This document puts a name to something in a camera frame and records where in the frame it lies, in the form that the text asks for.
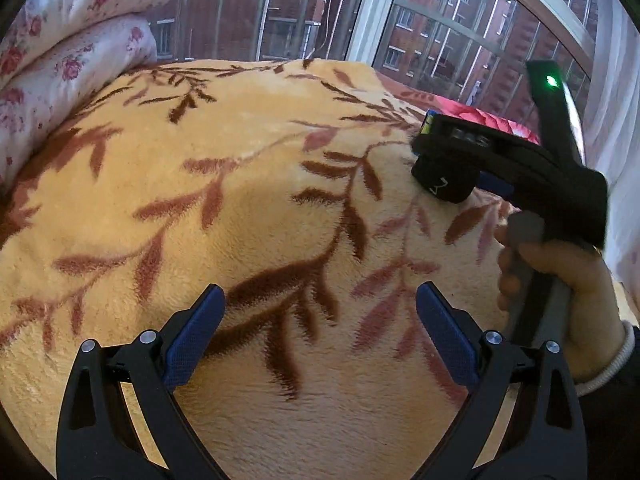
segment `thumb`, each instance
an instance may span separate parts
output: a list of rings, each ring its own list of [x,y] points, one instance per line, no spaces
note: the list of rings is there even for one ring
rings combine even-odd
[[[584,291],[597,282],[597,255],[575,244],[560,240],[521,243],[518,253],[534,270],[556,275],[573,290]]]

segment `number 3 marking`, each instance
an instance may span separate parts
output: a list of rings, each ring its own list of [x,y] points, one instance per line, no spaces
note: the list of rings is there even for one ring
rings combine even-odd
[[[447,179],[446,179],[446,178],[444,178],[443,176],[441,176],[441,177],[440,177],[440,181],[442,182],[442,184],[441,184],[440,186],[434,186],[434,187],[430,187],[430,188],[429,188],[429,191],[431,191],[431,192],[432,192],[434,195],[436,195],[436,196],[437,196],[437,194],[438,194],[438,190],[439,190],[441,187],[447,187],[447,186],[449,185],[449,183],[447,182]]]

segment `metal screw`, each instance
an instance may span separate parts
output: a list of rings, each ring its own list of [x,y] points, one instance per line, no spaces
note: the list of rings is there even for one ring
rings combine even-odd
[[[502,342],[502,336],[494,330],[489,330],[484,338],[492,345],[499,345]]]
[[[560,351],[560,345],[555,341],[547,341],[546,349],[549,350],[552,354],[557,354]]]
[[[142,334],[140,334],[140,342],[148,345],[156,340],[156,331],[155,330],[145,330]]]
[[[93,339],[87,339],[80,345],[80,349],[86,354],[95,348],[95,341]]]

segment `white curtain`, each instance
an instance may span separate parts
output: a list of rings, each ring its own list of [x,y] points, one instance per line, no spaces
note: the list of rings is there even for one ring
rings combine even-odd
[[[605,261],[640,306],[640,34],[619,0],[597,3],[585,155],[609,183]]]

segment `finger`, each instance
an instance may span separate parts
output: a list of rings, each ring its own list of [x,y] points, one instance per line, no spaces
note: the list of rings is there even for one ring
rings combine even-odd
[[[520,280],[513,274],[503,274],[498,280],[498,290],[508,298],[512,298],[520,290]]]
[[[511,264],[513,263],[513,250],[505,247],[498,254],[498,267],[503,273],[509,272],[511,269]]]
[[[554,274],[573,290],[590,290],[598,283],[600,259],[575,244],[552,240],[544,244],[519,244],[518,252],[533,269]]]
[[[501,311],[506,312],[509,309],[510,299],[507,298],[504,294],[498,294],[498,299],[496,300],[496,303],[498,304],[498,308]]]
[[[507,240],[507,226],[506,225],[498,225],[497,228],[495,228],[494,230],[494,237],[495,240],[504,246],[508,246],[508,240]]]

